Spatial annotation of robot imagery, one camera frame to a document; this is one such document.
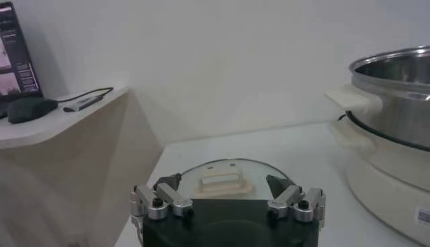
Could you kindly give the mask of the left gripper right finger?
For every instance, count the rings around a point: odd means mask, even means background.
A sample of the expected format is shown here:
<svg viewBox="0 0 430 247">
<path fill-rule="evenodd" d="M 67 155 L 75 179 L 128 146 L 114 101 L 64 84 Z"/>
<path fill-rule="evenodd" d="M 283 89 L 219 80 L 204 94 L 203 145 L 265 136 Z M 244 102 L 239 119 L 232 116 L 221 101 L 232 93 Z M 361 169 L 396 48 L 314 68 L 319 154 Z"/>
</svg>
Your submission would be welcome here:
<svg viewBox="0 0 430 247">
<path fill-rule="evenodd" d="M 312 187 L 305 193 L 292 180 L 273 175 L 266 176 L 273 199 L 267 202 L 267 217 L 271 225 L 279 220 L 292 218 L 307 224 L 317 222 L 319 228 L 325 226 L 326 195 L 320 188 Z"/>
</svg>

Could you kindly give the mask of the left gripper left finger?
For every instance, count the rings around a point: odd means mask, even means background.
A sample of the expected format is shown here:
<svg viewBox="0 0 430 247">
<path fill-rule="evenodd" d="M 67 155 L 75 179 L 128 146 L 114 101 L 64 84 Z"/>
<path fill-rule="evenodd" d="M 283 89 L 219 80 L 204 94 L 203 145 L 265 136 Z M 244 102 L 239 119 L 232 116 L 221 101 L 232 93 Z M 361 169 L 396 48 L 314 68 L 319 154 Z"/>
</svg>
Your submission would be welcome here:
<svg viewBox="0 0 430 247">
<path fill-rule="evenodd" d="M 177 192 L 181 181 L 179 173 L 161 177 L 152 187 L 140 184 L 130 191 L 130 214 L 137 234 L 143 235 L 144 219 L 162 221 L 168 213 L 189 225 L 194 216 L 194 205 L 190 198 Z"/>
</svg>

